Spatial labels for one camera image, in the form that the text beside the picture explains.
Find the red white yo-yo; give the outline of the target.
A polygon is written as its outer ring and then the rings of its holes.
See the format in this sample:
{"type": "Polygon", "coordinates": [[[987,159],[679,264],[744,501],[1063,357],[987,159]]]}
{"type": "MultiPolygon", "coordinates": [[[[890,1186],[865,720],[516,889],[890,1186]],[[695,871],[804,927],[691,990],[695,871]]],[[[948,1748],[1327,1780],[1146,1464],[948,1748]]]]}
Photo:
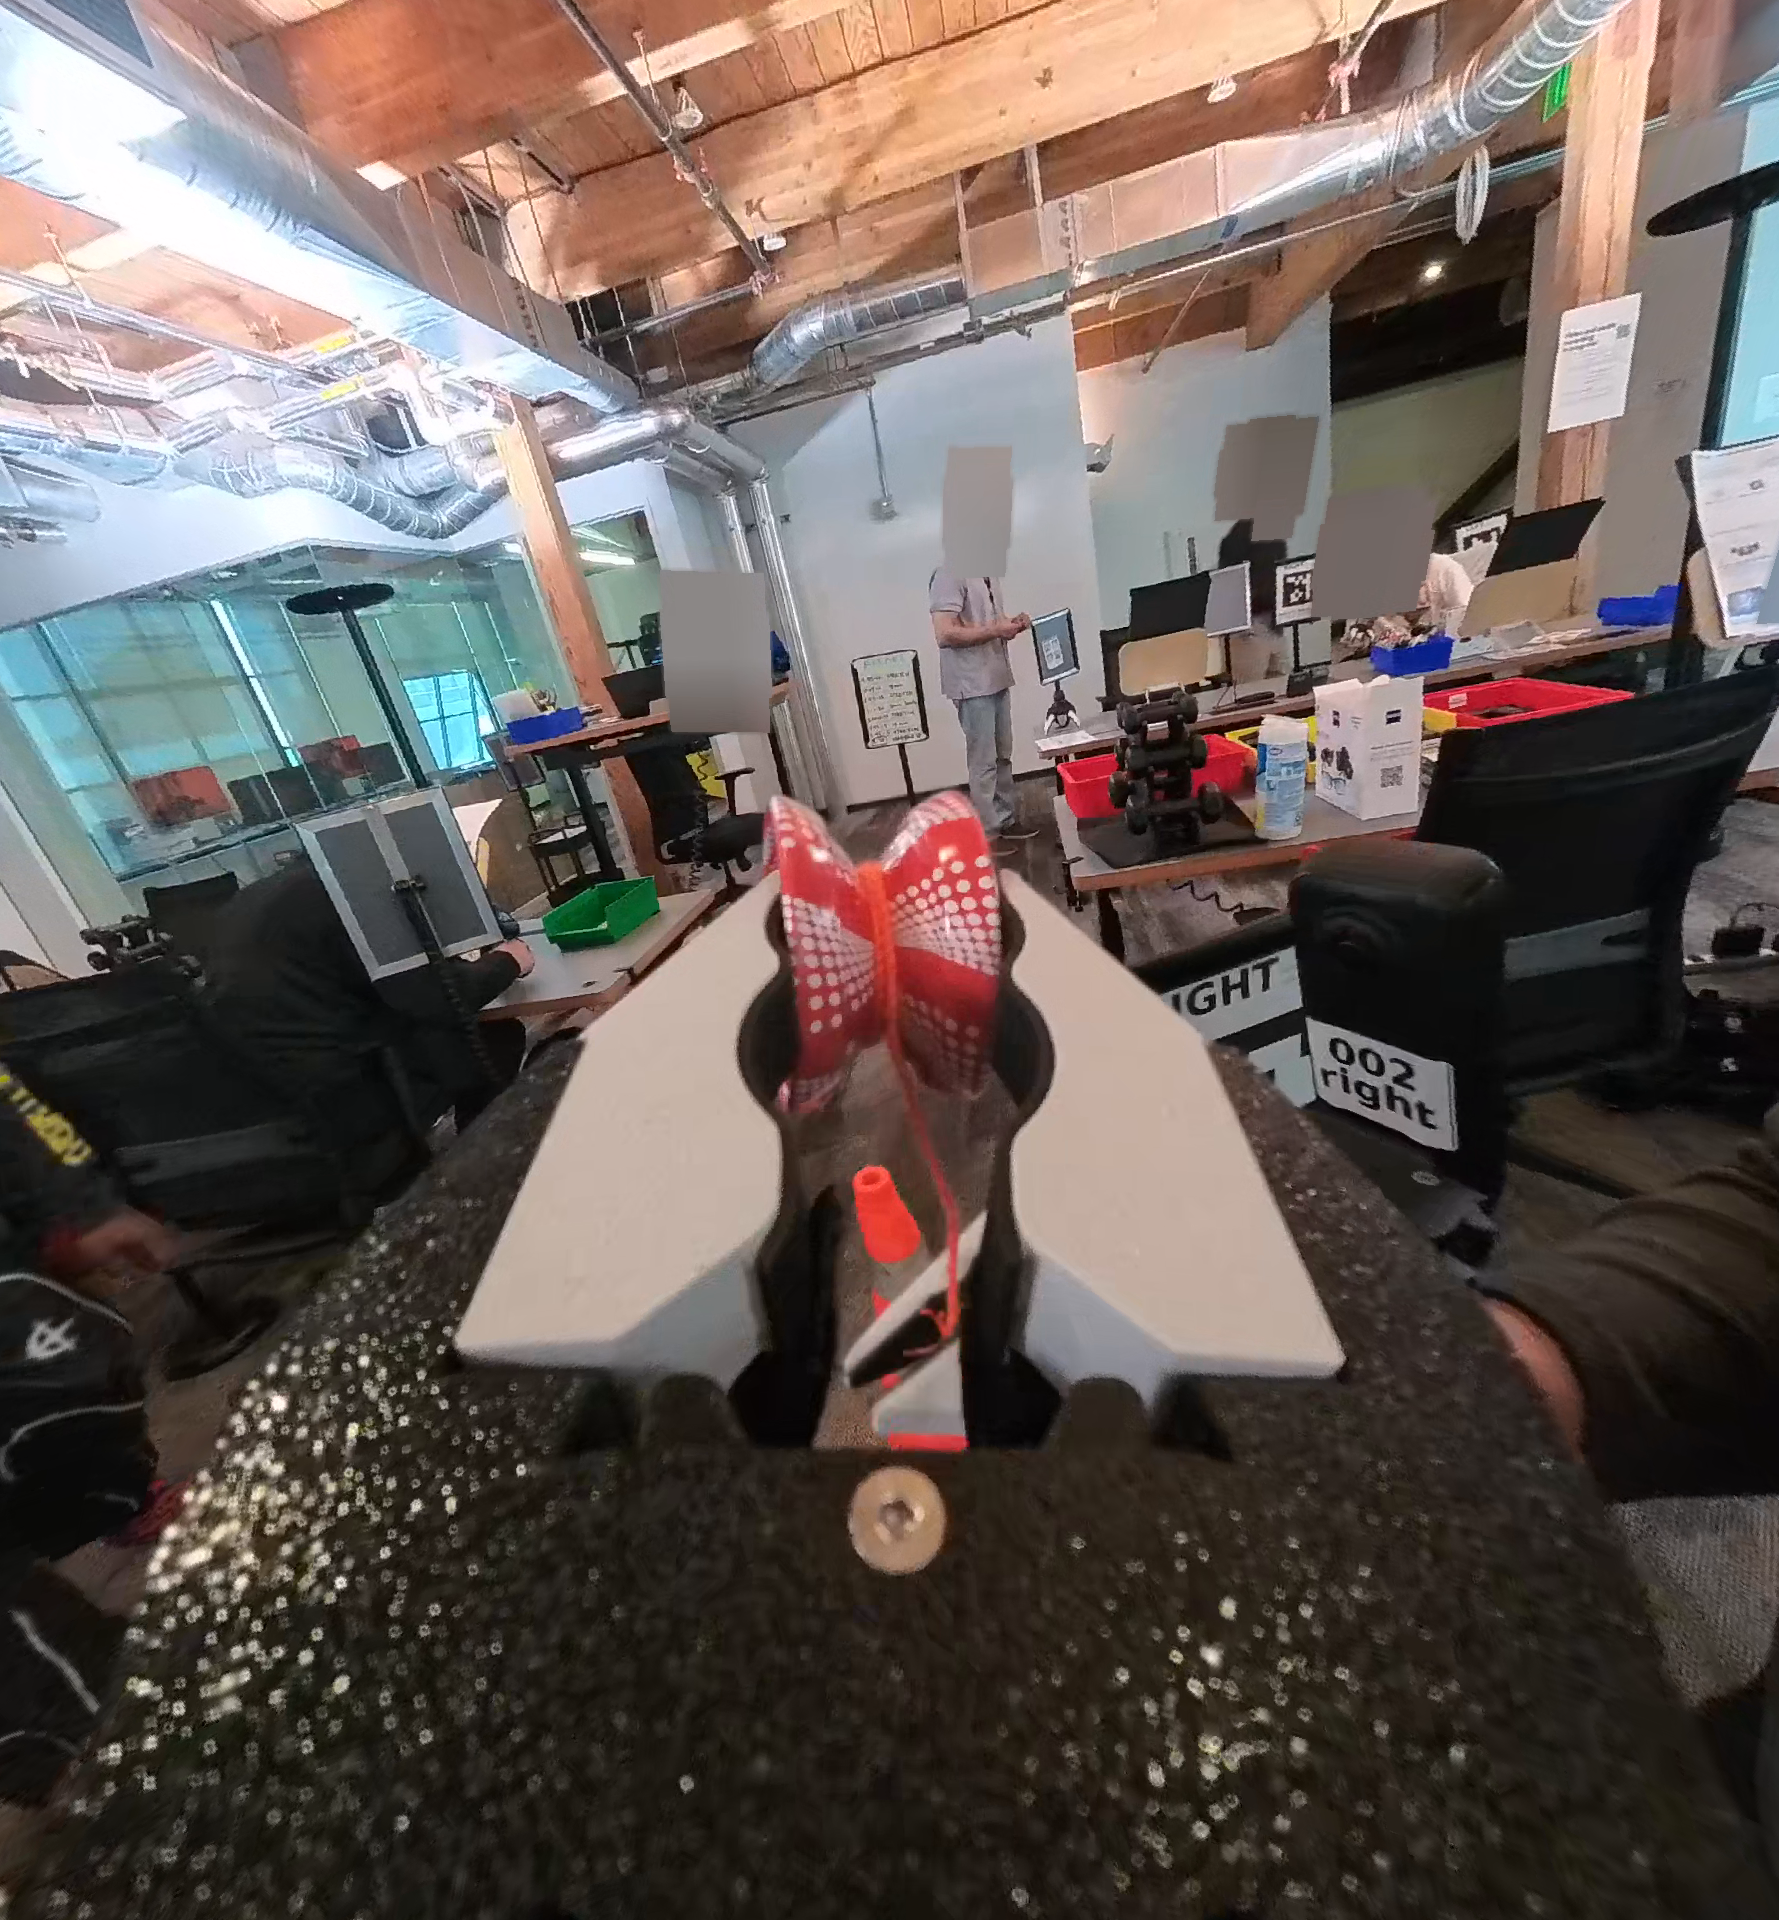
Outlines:
{"type": "Polygon", "coordinates": [[[1002,893],[959,793],[915,803],[878,860],[854,862],[808,806],[773,799],[764,862],[781,887],[797,1018],[788,1107],[813,1113],[882,1045],[921,1089],[975,1096],[991,1068],[1002,893]]]}

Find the narrow silver air duct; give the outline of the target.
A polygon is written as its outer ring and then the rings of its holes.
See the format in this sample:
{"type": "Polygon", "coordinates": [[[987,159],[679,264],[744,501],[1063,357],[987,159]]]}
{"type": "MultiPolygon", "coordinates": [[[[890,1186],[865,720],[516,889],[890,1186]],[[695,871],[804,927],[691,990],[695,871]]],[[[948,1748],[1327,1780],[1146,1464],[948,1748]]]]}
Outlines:
{"type": "Polygon", "coordinates": [[[1621,3],[1528,5],[1458,68],[1381,108],[1228,140],[981,228],[954,269],[813,298],[756,345],[724,397],[770,397],[840,348],[948,313],[964,313],[960,332],[978,342],[1102,283],[1234,258],[1329,204],[1396,194],[1485,142],[1621,12],[1621,3]]]}

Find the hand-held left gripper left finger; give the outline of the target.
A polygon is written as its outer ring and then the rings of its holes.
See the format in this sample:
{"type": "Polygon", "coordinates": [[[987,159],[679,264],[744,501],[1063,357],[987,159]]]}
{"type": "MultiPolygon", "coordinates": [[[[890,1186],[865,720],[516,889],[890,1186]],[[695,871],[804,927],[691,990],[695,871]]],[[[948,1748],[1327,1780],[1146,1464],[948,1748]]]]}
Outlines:
{"type": "Polygon", "coordinates": [[[719,1388],[802,1440],[797,1061],[781,889],[756,884],[588,1028],[461,1317],[461,1359],[719,1388]]]}

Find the brown wooden table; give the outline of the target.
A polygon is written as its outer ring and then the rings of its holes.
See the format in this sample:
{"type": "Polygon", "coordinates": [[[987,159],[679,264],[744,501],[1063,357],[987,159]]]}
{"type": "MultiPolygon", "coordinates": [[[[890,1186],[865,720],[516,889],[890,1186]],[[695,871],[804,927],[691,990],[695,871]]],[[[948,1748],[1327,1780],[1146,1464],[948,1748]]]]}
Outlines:
{"type": "Polygon", "coordinates": [[[754,881],[764,822],[754,808],[737,806],[742,785],[754,779],[752,769],[717,761],[713,777],[721,793],[713,795],[691,767],[699,752],[713,758],[713,744],[701,733],[674,729],[663,712],[588,724],[573,739],[516,752],[535,758],[544,772],[565,777],[593,855],[593,881],[624,877],[611,828],[599,820],[588,789],[593,771],[604,780],[611,756],[624,761],[640,782],[663,868],[714,871],[728,892],[754,881]]]}

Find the person's right forearm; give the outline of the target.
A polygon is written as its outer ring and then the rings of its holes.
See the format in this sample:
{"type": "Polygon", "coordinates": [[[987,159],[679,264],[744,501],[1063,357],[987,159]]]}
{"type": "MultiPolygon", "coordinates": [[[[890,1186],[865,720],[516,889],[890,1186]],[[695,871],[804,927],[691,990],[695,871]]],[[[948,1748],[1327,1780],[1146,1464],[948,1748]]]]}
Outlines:
{"type": "Polygon", "coordinates": [[[1481,1298],[1604,1499],[1779,1496],[1779,1105],[1481,1298]]]}

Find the red tray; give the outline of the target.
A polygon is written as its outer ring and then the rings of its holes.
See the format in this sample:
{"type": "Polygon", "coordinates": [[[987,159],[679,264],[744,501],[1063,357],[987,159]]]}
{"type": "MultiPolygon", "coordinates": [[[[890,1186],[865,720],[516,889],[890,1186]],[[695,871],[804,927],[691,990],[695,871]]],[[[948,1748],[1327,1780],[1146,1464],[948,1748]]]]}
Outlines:
{"type": "Polygon", "coordinates": [[[1495,728],[1561,712],[1604,708],[1631,696],[1634,693],[1621,686],[1524,676],[1438,686],[1422,696],[1422,729],[1427,738],[1434,738],[1452,729],[1495,728]]]}

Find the white side table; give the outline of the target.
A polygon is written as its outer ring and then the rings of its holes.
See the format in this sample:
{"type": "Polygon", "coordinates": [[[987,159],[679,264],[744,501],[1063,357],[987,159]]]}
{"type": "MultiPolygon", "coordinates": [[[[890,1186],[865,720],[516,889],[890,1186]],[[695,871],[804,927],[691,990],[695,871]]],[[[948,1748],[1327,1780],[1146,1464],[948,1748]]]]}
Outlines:
{"type": "Polygon", "coordinates": [[[624,938],[575,951],[548,943],[541,923],[522,925],[522,938],[535,959],[532,972],[490,1002],[477,1018],[519,1021],[531,1037],[541,1037],[565,1021],[593,1018],[647,977],[726,902],[724,887],[662,897],[658,914],[624,938]]]}

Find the silver spiral air duct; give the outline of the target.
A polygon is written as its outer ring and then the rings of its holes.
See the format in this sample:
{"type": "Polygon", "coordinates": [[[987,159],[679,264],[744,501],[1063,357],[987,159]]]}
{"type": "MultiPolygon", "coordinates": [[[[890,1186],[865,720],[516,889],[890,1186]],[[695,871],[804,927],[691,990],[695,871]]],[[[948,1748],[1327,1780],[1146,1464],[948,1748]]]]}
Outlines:
{"type": "Polygon", "coordinates": [[[490,435],[356,459],[239,429],[203,440],[194,430],[164,435],[152,421],[123,412],[0,402],[0,458],[132,489],[206,488],[238,501],[308,493],[426,543],[461,537],[510,492],[490,435]]]}

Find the black mesh office chair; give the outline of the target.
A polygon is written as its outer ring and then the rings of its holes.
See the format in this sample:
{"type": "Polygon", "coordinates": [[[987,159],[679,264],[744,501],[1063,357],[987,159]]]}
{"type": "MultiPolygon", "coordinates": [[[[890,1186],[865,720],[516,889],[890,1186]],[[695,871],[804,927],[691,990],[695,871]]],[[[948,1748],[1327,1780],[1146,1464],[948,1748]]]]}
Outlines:
{"type": "Polygon", "coordinates": [[[1416,837],[1503,884],[1503,1096],[1665,1063],[1685,912],[1779,709],[1779,664],[1442,733],[1416,837]]]}

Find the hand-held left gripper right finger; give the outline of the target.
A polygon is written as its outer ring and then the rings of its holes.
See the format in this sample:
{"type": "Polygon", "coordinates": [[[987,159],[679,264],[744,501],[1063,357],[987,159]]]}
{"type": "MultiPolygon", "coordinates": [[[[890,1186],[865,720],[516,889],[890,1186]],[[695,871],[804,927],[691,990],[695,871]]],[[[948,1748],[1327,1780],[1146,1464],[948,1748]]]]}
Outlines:
{"type": "Polygon", "coordinates": [[[993,1436],[1085,1382],[1160,1421],[1209,1379],[1346,1364],[1210,1045],[1020,879],[1002,892],[993,1436]]]}

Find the brown work table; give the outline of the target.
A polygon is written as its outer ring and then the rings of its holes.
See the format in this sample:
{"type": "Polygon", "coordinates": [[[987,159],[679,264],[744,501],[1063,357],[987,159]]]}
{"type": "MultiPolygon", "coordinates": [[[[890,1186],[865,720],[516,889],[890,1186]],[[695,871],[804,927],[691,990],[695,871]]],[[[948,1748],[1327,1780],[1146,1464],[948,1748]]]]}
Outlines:
{"type": "Polygon", "coordinates": [[[1308,801],[1301,828],[1288,839],[1251,831],[1247,799],[1225,808],[1225,815],[1200,830],[1199,843],[1157,853],[1129,835],[1121,822],[1078,822],[1062,795],[1052,798],[1052,818],[1063,857],[1063,893],[1070,904],[1093,899],[1105,953],[1124,958],[1118,895],[1137,889],[1215,881],[1243,873],[1291,868],[1311,853],[1357,837],[1412,837],[1417,810],[1361,820],[1326,803],[1308,801]]]}

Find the green tray bin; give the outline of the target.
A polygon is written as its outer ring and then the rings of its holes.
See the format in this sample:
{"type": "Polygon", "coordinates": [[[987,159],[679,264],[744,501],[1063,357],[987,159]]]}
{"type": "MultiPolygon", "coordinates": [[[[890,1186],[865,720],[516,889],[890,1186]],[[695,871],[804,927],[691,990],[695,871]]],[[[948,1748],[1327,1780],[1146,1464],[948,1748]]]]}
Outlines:
{"type": "Polygon", "coordinates": [[[662,897],[656,877],[591,881],[538,923],[541,937],[563,953],[606,948],[658,920],[662,897]]]}

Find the wooden post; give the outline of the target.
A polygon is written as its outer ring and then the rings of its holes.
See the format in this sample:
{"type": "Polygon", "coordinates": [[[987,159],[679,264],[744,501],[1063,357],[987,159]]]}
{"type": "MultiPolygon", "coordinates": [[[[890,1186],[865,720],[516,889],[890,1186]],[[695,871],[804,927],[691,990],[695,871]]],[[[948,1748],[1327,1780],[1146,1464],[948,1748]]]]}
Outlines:
{"type": "MultiPolygon", "coordinates": [[[[599,625],[535,409],[520,395],[508,397],[508,422],[496,429],[496,454],[546,625],[575,695],[585,713],[593,713],[593,696],[603,690],[603,681],[611,673],[606,639],[599,625]]],[[[674,892],[674,881],[658,858],[654,820],[631,767],[611,756],[604,763],[604,782],[611,798],[611,818],[616,831],[626,841],[633,871],[654,877],[660,893],[668,895],[674,892]]]]}

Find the white sign stand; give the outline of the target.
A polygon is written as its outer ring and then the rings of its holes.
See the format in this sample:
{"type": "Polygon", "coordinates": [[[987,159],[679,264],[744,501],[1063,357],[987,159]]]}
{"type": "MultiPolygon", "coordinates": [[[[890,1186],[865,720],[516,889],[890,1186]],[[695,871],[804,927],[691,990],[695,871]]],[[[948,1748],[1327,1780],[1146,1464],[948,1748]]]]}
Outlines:
{"type": "Polygon", "coordinates": [[[869,752],[899,752],[928,739],[921,659],[893,650],[851,659],[851,684],[863,744],[869,752]]]}

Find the black framed floor sign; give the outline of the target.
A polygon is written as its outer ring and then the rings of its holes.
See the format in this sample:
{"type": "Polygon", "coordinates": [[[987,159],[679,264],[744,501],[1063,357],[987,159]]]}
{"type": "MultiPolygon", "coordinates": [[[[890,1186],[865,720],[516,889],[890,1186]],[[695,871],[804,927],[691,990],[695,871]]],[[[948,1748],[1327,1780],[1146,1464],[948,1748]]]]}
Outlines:
{"type": "Polygon", "coordinates": [[[1247,1058],[1300,1109],[1315,1101],[1303,990],[1284,914],[1148,959],[1133,972],[1203,1042],[1247,1058]]]}

